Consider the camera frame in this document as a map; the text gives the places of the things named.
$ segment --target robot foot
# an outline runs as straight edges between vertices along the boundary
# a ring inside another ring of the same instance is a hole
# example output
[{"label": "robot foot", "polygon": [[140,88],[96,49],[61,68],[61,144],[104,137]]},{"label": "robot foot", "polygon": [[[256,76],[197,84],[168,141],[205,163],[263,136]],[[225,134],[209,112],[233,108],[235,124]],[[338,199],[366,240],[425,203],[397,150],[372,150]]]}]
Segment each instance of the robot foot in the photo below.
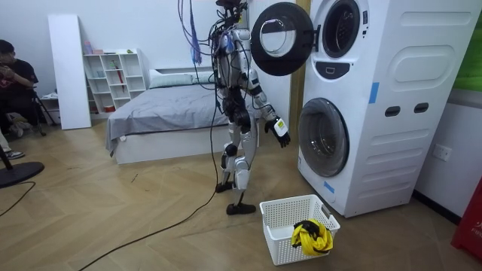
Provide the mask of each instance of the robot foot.
[{"label": "robot foot", "polygon": [[216,185],[216,193],[223,193],[226,190],[231,190],[231,189],[233,189],[233,182],[232,181],[226,181],[225,184]]},{"label": "robot foot", "polygon": [[239,203],[237,206],[230,204],[226,208],[228,215],[247,215],[256,212],[256,206]]}]

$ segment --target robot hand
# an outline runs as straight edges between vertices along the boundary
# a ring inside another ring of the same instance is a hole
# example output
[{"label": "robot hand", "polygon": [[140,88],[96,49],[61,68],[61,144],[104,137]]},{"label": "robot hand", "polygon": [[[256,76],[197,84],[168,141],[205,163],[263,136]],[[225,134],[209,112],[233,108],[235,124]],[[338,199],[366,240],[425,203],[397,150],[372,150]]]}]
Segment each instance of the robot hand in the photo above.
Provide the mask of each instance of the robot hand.
[{"label": "robot hand", "polygon": [[274,120],[269,120],[264,124],[264,132],[268,133],[268,130],[273,131],[274,136],[278,139],[281,148],[288,146],[291,138],[289,137],[288,127],[281,117],[276,116]]}]

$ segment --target white bookshelf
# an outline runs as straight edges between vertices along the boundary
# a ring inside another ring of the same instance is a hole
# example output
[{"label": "white bookshelf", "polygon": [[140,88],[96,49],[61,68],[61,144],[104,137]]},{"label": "white bookshelf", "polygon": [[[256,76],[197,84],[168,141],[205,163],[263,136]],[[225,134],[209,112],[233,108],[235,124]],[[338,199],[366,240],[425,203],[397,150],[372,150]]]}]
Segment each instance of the white bookshelf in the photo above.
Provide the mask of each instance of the white bookshelf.
[{"label": "white bookshelf", "polygon": [[113,105],[117,110],[146,90],[141,51],[131,51],[84,55],[89,106],[95,104],[99,115],[105,114],[104,107]]}]

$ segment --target floor cable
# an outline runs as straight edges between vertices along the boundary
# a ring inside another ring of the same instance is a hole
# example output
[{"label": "floor cable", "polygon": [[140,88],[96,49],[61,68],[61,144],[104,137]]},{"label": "floor cable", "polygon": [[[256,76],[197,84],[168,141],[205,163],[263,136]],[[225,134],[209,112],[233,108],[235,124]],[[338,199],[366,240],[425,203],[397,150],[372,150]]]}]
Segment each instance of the floor cable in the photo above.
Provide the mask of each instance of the floor cable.
[{"label": "floor cable", "polygon": [[[218,179],[218,178],[219,178],[219,177],[218,177],[218,166],[216,165],[216,161],[215,161],[215,158],[214,158],[214,150],[213,150],[213,146],[212,146],[212,128],[213,128],[213,126],[214,126],[214,119],[215,119],[215,117],[216,117],[216,108],[215,108],[215,110],[214,110],[214,114],[212,115],[211,129],[210,129],[210,131],[209,131],[209,140],[210,140],[210,142],[211,142],[211,158],[212,158],[212,162],[213,162],[213,164],[214,164],[214,168],[215,168],[215,171],[216,171],[216,186],[217,186],[217,185],[218,185],[218,182],[219,182],[219,179]],[[186,217],[186,218],[183,219],[182,221],[179,221],[179,222],[176,223],[176,224],[173,224],[173,225],[171,225],[171,226],[165,227],[165,228],[163,228],[163,229],[161,229],[161,230],[158,230],[158,231],[155,231],[155,232],[153,232],[153,233],[149,233],[149,234],[146,235],[146,236],[143,236],[143,237],[141,237],[141,238],[135,239],[135,240],[133,240],[133,241],[130,241],[130,242],[128,242],[128,243],[125,243],[125,244],[123,244],[123,245],[120,245],[120,246],[118,246],[118,247],[116,247],[116,248],[113,248],[113,249],[111,249],[110,251],[108,251],[108,252],[104,253],[103,255],[99,256],[97,259],[91,261],[91,262],[88,263],[86,266],[82,267],[79,271],[85,270],[86,268],[88,268],[89,266],[93,265],[93,264],[96,263],[98,260],[104,258],[105,256],[109,255],[109,254],[112,253],[112,252],[115,252],[115,251],[117,251],[117,250],[119,250],[119,249],[121,249],[121,248],[127,247],[128,245],[132,245],[132,244],[135,243],[135,242],[142,241],[142,240],[144,240],[144,239],[146,239],[146,238],[149,238],[149,237],[151,237],[151,236],[154,236],[154,235],[156,235],[156,234],[158,234],[158,233],[162,233],[162,232],[165,231],[165,230],[172,229],[173,227],[176,227],[176,226],[178,226],[178,225],[180,225],[180,224],[183,224],[183,223],[186,222],[189,218],[191,218],[194,214],[196,214],[197,211],[201,210],[202,207],[207,206],[207,205],[211,202],[212,198],[213,198],[214,195],[216,194],[216,186],[215,186],[215,189],[214,189],[214,191],[212,192],[212,195],[211,195],[211,197],[209,198],[209,200],[208,200],[206,203],[204,203],[203,205],[201,205],[200,207],[198,207],[196,210],[194,210],[194,212],[192,212],[192,214],[190,214],[188,217]]]},{"label": "floor cable", "polygon": [[7,209],[7,211],[2,212],[0,214],[0,217],[2,215],[5,215],[6,213],[8,213],[8,211],[10,211],[11,209],[13,209],[15,207],[15,205],[17,205],[27,195],[27,193],[30,192],[30,190],[36,185],[36,183],[34,181],[25,181],[25,182],[21,182],[21,183],[18,183],[18,184],[11,185],[9,187],[13,187],[13,186],[16,186],[16,185],[21,185],[21,184],[32,184],[32,186],[9,209]]}]

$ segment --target green wall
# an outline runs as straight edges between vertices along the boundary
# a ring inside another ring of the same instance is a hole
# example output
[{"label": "green wall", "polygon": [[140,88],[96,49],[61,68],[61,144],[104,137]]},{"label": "green wall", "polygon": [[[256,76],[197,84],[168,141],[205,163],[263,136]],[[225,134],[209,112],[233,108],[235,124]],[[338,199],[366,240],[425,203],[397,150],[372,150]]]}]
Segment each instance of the green wall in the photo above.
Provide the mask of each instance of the green wall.
[{"label": "green wall", "polygon": [[482,92],[482,16],[477,21],[453,88]]}]

